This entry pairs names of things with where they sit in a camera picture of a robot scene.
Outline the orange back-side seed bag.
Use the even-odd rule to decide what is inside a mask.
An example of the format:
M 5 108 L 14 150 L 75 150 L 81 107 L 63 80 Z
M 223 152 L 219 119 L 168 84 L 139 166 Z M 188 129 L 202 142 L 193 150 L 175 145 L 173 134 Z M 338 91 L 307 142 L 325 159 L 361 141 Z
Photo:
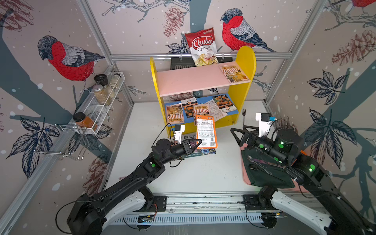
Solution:
M 218 148 L 214 117 L 196 116 L 196 138 L 202 141 L 199 149 Z

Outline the blue flower seed bag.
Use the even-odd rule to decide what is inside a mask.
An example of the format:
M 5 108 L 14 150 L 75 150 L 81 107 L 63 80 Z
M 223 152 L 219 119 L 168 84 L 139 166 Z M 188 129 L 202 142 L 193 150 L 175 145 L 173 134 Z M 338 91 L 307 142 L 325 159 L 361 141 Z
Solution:
M 216 149 L 209 148 L 209 149 L 196 149 L 192 154 L 188 155 L 188 157 L 198 157 L 204 155 L 212 155 L 216 154 Z

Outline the shop picture seed bag top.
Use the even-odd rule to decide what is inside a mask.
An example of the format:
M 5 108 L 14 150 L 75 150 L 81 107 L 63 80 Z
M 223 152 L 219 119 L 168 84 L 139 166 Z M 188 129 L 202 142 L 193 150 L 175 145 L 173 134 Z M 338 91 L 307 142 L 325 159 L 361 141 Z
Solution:
M 249 81 L 246 74 L 236 65 L 219 66 L 219 68 L 230 83 Z

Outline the pink shop seed bag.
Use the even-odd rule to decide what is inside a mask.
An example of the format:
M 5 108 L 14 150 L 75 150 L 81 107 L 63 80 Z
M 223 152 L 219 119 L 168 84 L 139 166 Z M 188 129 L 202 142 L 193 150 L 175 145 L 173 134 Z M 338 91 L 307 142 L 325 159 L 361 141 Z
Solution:
M 208 116 L 210 114 L 210 107 L 208 104 L 194 104 L 193 105 L 193 115 Z

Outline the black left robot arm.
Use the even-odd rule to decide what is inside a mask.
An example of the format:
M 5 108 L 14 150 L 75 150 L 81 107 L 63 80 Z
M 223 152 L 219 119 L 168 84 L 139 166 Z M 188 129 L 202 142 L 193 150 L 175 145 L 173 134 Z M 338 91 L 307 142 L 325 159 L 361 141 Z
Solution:
M 184 140 L 171 145 L 168 139 L 160 139 L 151 147 L 151 153 L 128 176 L 113 186 L 89 196 L 81 195 L 67 218 L 73 235 L 99 235 L 110 211 L 135 192 L 144 195 L 144 202 L 152 203 L 153 194 L 146 186 L 164 171 L 164 164 L 192 154 L 202 144 L 201 139 Z

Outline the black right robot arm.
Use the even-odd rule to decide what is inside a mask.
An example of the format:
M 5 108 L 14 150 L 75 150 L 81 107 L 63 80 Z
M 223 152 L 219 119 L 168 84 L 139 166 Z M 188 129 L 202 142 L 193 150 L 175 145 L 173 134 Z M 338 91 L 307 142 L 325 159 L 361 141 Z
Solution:
M 327 210 L 327 214 L 319 213 L 298 203 L 282 192 L 275 190 L 271 203 L 281 211 L 300 220 L 321 235 L 374 235 L 376 225 L 363 217 L 334 185 L 328 172 L 313 158 L 301 152 L 303 142 L 293 130 L 283 129 L 273 141 L 267 137 L 259 137 L 249 132 L 248 126 L 243 129 L 231 128 L 239 146 L 247 144 L 248 149 L 256 154 L 266 156 L 279 165 L 299 187 L 304 187 Z

